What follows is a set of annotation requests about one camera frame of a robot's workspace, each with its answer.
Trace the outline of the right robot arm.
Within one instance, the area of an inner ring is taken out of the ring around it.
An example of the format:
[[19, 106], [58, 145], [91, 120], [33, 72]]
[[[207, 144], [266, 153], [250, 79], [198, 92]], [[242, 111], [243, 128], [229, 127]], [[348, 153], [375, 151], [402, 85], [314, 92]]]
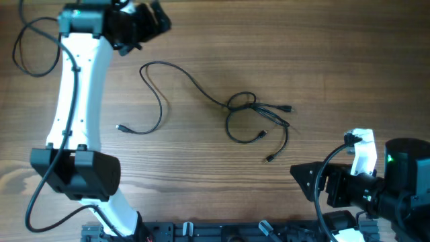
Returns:
[[395, 138], [385, 144], [384, 177], [356, 174], [346, 164], [331, 163], [340, 151], [361, 142], [354, 135], [324, 161], [293, 165], [290, 173], [321, 218], [319, 194], [333, 208], [356, 206], [391, 222], [397, 241], [429, 240], [429, 142]]

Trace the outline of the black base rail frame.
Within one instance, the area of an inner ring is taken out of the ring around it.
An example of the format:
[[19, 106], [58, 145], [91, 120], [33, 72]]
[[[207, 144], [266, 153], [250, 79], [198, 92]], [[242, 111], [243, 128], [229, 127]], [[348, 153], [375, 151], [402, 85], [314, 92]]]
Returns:
[[[327, 241], [326, 235], [319, 230], [315, 220], [291, 220], [284, 223], [269, 223], [273, 228], [272, 237], [266, 235], [258, 223], [197, 223], [186, 222], [147, 222], [143, 225], [150, 232], [146, 241]], [[360, 222], [360, 232], [353, 228], [350, 235], [338, 238], [338, 241], [353, 241], [363, 238], [363, 241], [381, 241], [378, 222]], [[103, 232], [101, 225], [84, 225], [81, 240], [88, 242], [120, 241]]]

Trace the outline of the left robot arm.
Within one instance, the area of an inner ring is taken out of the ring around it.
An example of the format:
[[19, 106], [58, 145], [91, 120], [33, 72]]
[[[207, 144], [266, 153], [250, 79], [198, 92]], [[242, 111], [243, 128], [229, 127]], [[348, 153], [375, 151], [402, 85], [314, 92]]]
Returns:
[[69, 3], [58, 16], [62, 75], [54, 122], [32, 167], [55, 192], [78, 201], [102, 225], [108, 241], [150, 241], [152, 235], [120, 191], [120, 162], [101, 152], [103, 84], [112, 55], [128, 54], [169, 31], [158, 1]]

